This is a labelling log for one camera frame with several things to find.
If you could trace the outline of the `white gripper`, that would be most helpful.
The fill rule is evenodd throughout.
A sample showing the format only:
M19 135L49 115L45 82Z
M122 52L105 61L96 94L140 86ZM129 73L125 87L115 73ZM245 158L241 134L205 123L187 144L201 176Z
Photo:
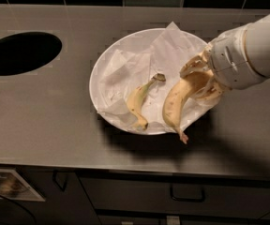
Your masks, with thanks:
M199 78L194 82L195 101L215 100L231 89L246 89L266 80L248 59L247 31L248 25L244 25L223 32L183 65L181 78L193 72L206 72L209 67L214 72L215 78Z

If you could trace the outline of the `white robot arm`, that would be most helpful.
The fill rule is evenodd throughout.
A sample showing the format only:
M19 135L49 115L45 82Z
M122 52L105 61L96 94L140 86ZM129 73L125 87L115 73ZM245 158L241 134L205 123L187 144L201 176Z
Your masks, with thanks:
M270 78L270 14L220 34L182 67L180 76L212 74L205 85L190 90L196 99L212 99Z

